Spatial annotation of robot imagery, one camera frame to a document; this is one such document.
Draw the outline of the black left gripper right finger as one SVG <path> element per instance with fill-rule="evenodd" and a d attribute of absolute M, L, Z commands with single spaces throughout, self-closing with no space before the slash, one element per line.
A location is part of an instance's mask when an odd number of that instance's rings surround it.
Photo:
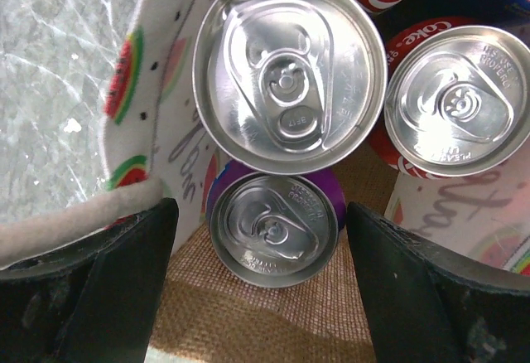
<path fill-rule="evenodd" d="M 349 248 L 379 362 L 527 362 L 529 279 L 348 205 Z"/>

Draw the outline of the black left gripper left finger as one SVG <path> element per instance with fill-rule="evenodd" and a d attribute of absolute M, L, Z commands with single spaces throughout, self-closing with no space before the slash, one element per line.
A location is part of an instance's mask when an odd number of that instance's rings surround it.
<path fill-rule="evenodd" d="M 142 362 L 179 209 L 150 210 L 1 272 L 3 362 Z"/>

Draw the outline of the watermelon canvas bag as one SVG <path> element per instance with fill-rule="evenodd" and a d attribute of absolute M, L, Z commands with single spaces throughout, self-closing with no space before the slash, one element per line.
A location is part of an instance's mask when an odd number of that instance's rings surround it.
<path fill-rule="evenodd" d="M 214 0 L 1 0 L 1 272 L 164 198 L 179 217 L 142 362 L 379 362 L 347 229 L 284 289 L 217 258 L 203 196 L 228 156 L 192 93 Z M 395 174 L 368 148 L 334 172 L 349 203 L 457 254 L 529 275 L 529 149 L 472 177 Z"/>

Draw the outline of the purple Fanta can front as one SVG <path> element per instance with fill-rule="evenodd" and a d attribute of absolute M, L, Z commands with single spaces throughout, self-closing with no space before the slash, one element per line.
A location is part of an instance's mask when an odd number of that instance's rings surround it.
<path fill-rule="evenodd" d="M 329 168 L 278 176 L 231 160 L 205 203 L 220 261 L 262 288 L 287 288 L 316 276 L 335 252 L 345 217 L 345 195 Z"/>

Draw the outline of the black yellow beverage can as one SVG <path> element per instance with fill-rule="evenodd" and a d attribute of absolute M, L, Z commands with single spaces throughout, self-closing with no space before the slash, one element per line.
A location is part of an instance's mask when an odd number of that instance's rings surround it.
<path fill-rule="evenodd" d="M 378 121 L 387 79 L 380 33 L 355 0 L 214 0 L 195 42 L 202 124 L 270 174 L 348 157 Z"/>

